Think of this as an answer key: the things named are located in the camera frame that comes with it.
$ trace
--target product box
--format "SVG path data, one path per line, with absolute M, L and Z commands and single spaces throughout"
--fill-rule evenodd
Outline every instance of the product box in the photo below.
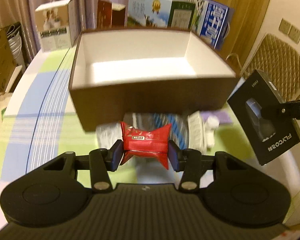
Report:
M 69 92 L 83 129 L 95 131 L 125 113 L 220 109 L 238 80 L 195 33 L 111 28 L 79 36 Z
M 213 0 L 188 0 L 195 3 L 191 29 L 212 45 L 221 49 L 230 31 L 234 9 Z
M 98 0 L 97 28 L 124 26 L 125 16 L 125 5 Z
M 127 26 L 190 29 L 194 7 L 185 0 L 129 0 Z
M 261 165 L 283 154 L 300 142 L 300 128 L 295 119 L 264 119 L 261 109 L 285 103 L 261 70 L 255 70 L 228 99 Z
M 78 36 L 73 0 L 42 4 L 35 10 L 34 15 L 42 51 L 73 46 Z
M 5 91 L 16 63 L 11 53 L 4 28 L 0 29 L 0 92 Z

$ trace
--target brown box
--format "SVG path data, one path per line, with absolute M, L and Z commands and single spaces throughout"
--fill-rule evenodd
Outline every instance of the brown box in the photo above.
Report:
M 5 91 L 16 64 L 4 28 L 0 29 L 0 92 Z
M 98 0 L 97 28 L 124 26 L 126 6 Z
M 81 125 L 117 122 L 125 113 L 191 114 L 221 108 L 239 80 L 202 39 L 172 29 L 83 32 L 69 91 Z

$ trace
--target small white bottle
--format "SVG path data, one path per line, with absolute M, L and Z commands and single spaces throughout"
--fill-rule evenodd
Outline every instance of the small white bottle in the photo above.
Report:
M 214 130 L 219 127 L 219 119 L 215 115 L 211 115 L 208 117 L 205 123 L 205 138 L 207 142 L 208 148 L 213 148 L 215 141 L 214 141 Z

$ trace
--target white packaged item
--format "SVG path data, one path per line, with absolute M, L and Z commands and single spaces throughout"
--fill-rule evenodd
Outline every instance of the white packaged item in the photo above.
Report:
M 188 116 L 188 128 L 189 148 L 198 150 L 204 155 L 207 152 L 206 132 L 205 124 L 202 121 L 199 111 Z
M 70 48 L 78 36 L 73 0 L 40 5 L 35 10 L 35 23 L 44 52 Z

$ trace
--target wooden door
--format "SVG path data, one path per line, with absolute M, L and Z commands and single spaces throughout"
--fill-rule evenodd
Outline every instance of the wooden door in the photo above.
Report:
M 235 9 L 230 32 L 220 51 L 225 59 L 230 53 L 239 56 L 241 65 L 246 61 L 258 35 L 270 0 L 214 0 Z M 239 69 L 235 57 L 230 62 Z

